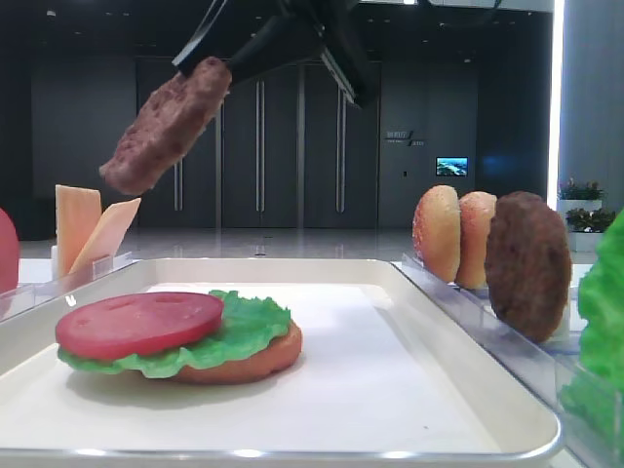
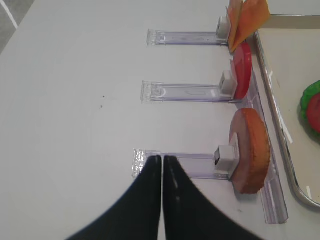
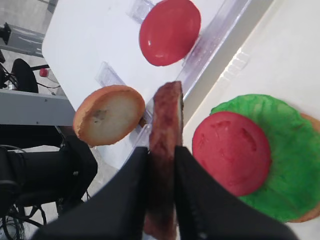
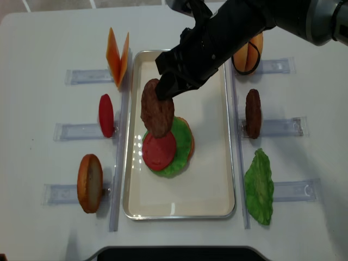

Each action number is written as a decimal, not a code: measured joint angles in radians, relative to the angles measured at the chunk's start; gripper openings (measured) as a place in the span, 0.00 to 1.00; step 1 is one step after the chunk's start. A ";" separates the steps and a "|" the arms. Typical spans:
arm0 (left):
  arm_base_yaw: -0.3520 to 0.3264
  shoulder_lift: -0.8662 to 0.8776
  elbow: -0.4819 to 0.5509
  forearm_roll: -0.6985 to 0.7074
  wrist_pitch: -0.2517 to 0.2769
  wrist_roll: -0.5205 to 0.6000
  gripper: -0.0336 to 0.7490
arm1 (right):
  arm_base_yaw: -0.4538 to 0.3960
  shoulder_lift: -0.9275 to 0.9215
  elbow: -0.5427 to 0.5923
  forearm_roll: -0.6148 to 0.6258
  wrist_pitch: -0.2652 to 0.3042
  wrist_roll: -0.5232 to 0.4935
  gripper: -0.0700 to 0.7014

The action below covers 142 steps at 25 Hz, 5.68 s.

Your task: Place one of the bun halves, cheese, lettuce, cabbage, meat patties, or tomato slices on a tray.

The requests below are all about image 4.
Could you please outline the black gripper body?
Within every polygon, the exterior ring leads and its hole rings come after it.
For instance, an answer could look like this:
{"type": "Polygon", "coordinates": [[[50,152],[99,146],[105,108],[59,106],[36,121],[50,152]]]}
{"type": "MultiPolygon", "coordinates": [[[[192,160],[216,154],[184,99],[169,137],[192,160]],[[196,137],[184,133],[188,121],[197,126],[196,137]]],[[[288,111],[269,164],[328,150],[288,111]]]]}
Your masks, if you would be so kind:
{"type": "Polygon", "coordinates": [[[275,25],[270,1],[225,1],[213,13],[204,1],[184,1],[195,19],[181,33],[179,45],[156,59],[160,76],[167,72],[200,88],[250,39],[275,25]]]}

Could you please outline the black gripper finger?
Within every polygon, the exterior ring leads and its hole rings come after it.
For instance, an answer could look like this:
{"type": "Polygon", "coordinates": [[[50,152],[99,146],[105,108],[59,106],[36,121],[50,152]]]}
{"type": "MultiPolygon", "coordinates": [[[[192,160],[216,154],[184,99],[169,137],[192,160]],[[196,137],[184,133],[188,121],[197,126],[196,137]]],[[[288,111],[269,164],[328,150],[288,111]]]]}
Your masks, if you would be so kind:
{"type": "Polygon", "coordinates": [[[171,72],[163,74],[155,88],[158,100],[169,100],[191,90],[197,87],[171,72]]]}

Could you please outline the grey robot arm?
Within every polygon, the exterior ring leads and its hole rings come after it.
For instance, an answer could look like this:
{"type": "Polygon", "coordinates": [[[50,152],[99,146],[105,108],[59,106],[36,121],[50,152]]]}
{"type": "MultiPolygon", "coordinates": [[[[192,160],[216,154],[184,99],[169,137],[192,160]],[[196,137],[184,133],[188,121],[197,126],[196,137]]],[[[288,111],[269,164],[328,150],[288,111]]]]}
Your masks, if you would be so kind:
{"type": "Polygon", "coordinates": [[[168,1],[195,19],[179,45],[156,59],[159,100],[199,89],[259,33],[280,27],[314,45],[347,43],[347,1],[226,1],[215,12],[204,1],[168,1]]]}

